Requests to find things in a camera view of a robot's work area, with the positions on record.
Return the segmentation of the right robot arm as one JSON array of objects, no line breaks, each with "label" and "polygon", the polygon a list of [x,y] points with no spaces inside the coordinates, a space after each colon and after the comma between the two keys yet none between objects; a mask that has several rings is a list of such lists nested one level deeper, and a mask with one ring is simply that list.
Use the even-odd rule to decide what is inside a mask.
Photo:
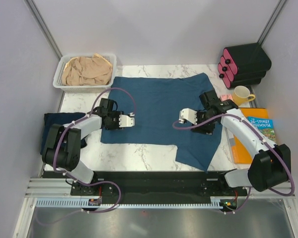
[{"label": "right robot arm", "polygon": [[222,101],[214,90],[199,96],[203,110],[194,111],[192,132],[212,134],[215,125],[227,128],[252,156],[248,169],[232,170],[224,174],[218,182],[218,191],[223,195],[231,194],[236,187],[252,187],[262,192],[279,184],[290,181],[294,193],[294,181],[291,176],[291,151],[285,144],[277,145],[264,136],[244,116],[233,100]]}]

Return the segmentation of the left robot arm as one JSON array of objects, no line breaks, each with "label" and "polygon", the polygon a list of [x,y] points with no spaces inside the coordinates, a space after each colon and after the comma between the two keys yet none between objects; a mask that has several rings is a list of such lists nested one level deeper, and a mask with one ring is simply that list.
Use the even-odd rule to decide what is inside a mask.
[{"label": "left robot arm", "polygon": [[42,152],[43,163],[82,182],[82,190],[94,195],[99,190],[99,183],[94,180],[95,172],[80,159],[82,141],[100,129],[122,129],[120,122],[124,114],[118,110],[116,101],[101,99],[100,105],[86,115],[75,115],[72,121],[65,124],[52,124]]}]

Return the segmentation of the blue t shirt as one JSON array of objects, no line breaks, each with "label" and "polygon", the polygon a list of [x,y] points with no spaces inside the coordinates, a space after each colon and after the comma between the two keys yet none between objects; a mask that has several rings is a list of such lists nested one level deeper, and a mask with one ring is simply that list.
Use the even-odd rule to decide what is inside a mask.
[{"label": "blue t shirt", "polygon": [[221,142],[222,126],[216,125],[212,135],[175,130],[184,108],[203,110],[199,96],[213,90],[205,73],[187,78],[115,77],[109,98],[118,109],[135,113],[135,126],[122,130],[103,130],[104,144],[175,145],[175,160],[200,170],[206,170]]}]

